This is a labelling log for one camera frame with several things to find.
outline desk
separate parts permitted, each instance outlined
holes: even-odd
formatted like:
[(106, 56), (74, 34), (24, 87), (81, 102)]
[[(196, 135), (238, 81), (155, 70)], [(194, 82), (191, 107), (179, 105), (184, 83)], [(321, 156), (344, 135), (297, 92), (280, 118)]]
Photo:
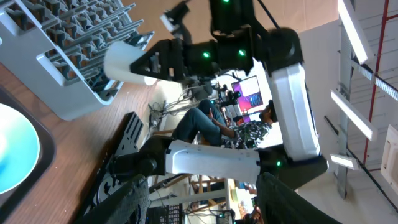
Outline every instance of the desk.
[(153, 95), (148, 93), (155, 91), (156, 85), (125, 83), (111, 105), (74, 121), (63, 121), (2, 64), (0, 77), (0, 85), (52, 132), (57, 145), (53, 164), (6, 223), (68, 223), (123, 116), (135, 111), (142, 119)]

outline blue jeans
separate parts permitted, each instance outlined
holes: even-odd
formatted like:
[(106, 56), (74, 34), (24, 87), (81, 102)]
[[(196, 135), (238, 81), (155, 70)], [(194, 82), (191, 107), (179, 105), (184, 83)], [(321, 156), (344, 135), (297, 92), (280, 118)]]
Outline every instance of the blue jeans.
[(210, 100), (205, 99), (200, 102), (197, 108), (191, 108), (187, 111), (175, 128), (173, 138), (192, 142), (199, 131), (212, 146), (221, 145), (220, 128), (207, 117), (210, 108), (214, 119), (225, 126), (221, 113)]

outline dish rack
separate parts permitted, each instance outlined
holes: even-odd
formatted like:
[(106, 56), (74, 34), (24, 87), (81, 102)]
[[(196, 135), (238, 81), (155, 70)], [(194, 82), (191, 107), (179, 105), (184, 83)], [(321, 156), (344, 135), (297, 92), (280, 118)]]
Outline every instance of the dish rack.
[(118, 0), (0, 0), (0, 62), (64, 120), (109, 105), (123, 82), (103, 71), (107, 48), (124, 41), (144, 50)]

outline monitor screen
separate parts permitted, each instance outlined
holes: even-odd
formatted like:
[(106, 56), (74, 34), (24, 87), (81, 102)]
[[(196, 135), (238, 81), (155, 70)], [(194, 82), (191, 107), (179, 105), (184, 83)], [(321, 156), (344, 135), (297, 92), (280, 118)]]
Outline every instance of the monitor screen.
[(256, 106), (263, 105), (260, 86), (256, 76), (242, 80), (241, 82), (232, 83), (234, 92), (239, 91), (242, 96), (238, 98), (238, 105), (243, 114)]
[(248, 123), (250, 121), (261, 121), (259, 117), (260, 113), (261, 112), (259, 111), (252, 114), (243, 115), (243, 122)]

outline red pipe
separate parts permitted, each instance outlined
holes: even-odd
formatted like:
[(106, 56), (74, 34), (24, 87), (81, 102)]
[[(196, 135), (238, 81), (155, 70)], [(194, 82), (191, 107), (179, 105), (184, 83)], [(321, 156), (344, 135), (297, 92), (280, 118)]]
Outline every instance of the red pipe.
[(393, 15), (393, 16), (387, 16), (387, 20), (390, 20), (390, 19), (393, 19), (393, 18), (396, 18), (396, 17), (398, 17), (398, 14)]
[[(379, 72), (381, 50), (382, 50), (382, 47), (383, 47), (383, 40), (384, 40), (384, 30), (386, 29), (386, 22), (387, 22), (388, 3), (389, 3), (389, 0), (386, 0), (384, 2), (383, 17), (381, 19), (379, 50), (377, 51), (376, 70), (374, 71), (376, 74)], [(374, 105), (374, 96), (375, 95), (376, 95), (376, 84), (373, 84), (372, 98), (371, 98), (372, 99), (371, 100), (371, 109), (369, 110), (369, 122), (372, 122), (373, 105)], [(368, 147), (369, 147), (369, 139), (366, 138), (365, 153), (363, 155), (363, 164), (364, 165), (366, 164), (366, 157), (368, 156)]]
[(371, 170), (368, 170), (369, 172), (372, 172), (372, 171), (379, 171), (379, 170), (381, 170), (380, 168), (377, 168), (377, 169), (371, 169)]

